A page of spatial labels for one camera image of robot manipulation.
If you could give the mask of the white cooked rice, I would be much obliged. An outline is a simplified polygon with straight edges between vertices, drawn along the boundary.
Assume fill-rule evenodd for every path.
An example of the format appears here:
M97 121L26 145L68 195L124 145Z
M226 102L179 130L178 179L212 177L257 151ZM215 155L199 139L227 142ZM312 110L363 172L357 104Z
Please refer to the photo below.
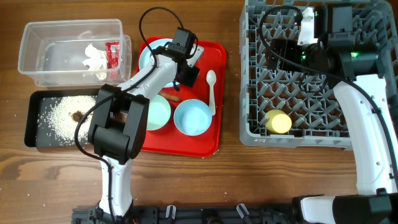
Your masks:
M49 127L55 130L56 137L75 140L78 122L72 119L72 114L76 111L85 114L95 103L93 96L65 97L50 110Z

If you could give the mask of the red ketchup packet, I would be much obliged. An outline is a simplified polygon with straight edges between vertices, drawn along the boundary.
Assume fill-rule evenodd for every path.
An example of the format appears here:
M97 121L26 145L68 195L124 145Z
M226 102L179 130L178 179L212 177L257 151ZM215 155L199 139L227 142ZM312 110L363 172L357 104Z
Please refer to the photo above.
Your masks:
M116 68L119 65L120 43L118 41L106 42L105 46L108 69Z

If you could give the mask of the white plastic spoon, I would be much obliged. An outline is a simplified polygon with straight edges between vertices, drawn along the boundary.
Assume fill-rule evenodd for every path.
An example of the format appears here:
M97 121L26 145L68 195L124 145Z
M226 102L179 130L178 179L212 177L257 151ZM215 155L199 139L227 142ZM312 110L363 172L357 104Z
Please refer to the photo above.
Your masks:
M216 106L215 106L215 92L214 92L214 86L216 83L216 73L214 70L209 70L207 75L206 75L206 82L209 85L210 88L210 93L209 93L209 108L214 116L216 114Z

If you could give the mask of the yellow plastic cup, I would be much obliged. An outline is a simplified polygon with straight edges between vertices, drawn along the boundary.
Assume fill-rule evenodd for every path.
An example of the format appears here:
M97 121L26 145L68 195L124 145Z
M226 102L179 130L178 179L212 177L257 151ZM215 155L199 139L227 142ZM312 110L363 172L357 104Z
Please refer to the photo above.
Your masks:
M292 128L291 118L282 110L270 110L266 113L265 127L268 131L285 134Z

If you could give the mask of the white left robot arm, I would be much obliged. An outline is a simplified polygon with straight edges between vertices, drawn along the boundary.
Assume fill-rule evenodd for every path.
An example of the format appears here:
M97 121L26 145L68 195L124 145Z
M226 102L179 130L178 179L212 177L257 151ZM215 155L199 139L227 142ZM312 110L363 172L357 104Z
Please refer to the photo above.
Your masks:
M197 48L196 35L178 27L172 41L152 49L149 62L130 80L99 89L96 104L87 113L91 116L88 140L103 175L103 194L95 208L101 222L131 220L129 172L144 144L150 101L168 83L193 86L199 69L189 65L188 60Z

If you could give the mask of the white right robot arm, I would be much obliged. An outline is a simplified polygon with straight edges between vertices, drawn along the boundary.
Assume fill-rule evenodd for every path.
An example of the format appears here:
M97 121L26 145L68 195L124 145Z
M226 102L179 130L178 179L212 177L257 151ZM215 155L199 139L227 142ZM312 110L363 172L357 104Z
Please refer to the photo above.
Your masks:
M272 68L290 65L324 75L333 90L354 151L357 194L295 197L298 223L396 223L397 136L387 99L379 49L359 44L351 4L317 6L313 11L314 43L273 40L266 45Z

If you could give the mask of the light blue round plate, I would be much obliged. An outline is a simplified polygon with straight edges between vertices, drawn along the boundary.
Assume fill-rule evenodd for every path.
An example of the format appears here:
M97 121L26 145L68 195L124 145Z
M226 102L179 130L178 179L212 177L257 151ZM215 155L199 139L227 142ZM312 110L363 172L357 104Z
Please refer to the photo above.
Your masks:
M171 41L172 39L170 38L157 39L151 42L149 45L153 50L155 50L157 47L164 46L167 42ZM143 69L149 63L150 57L151 57L150 50L148 49L148 47L145 47L139 56L139 61L138 61L139 68L137 69L137 72Z

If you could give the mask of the light blue grey bowl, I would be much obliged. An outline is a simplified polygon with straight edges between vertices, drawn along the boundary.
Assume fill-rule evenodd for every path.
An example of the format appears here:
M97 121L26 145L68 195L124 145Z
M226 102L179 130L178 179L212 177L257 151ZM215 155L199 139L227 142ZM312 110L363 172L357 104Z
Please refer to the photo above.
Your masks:
M174 124L184 135L199 136L205 133L212 123L209 106L198 99L181 102L174 111Z

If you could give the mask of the white tissue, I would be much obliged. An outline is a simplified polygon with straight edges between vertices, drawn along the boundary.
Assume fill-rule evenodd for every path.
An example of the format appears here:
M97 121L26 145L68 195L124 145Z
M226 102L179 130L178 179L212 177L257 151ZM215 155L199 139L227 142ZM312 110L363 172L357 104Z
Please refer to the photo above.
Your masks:
M85 49L85 54L88 58L84 59L82 64L86 66L89 71L92 71L99 80L104 80L107 77L107 73L102 72L102 70L106 70L108 68L106 52L97 49L93 44L89 44Z

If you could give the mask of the mint green bowl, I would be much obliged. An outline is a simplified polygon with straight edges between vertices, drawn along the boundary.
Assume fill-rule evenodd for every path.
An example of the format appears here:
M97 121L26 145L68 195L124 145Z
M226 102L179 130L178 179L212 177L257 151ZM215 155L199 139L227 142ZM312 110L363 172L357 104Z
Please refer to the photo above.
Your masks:
M156 95L149 104L147 130L155 131L164 127L171 116L170 103L160 95Z

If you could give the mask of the brown food scrap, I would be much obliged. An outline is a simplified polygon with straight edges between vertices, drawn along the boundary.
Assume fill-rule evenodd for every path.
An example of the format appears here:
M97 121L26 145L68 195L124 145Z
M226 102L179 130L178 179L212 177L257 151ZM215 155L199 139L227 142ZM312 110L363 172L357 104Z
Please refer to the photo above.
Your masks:
M72 119L76 122L80 122L84 117L84 114L81 111L76 111L72 114Z

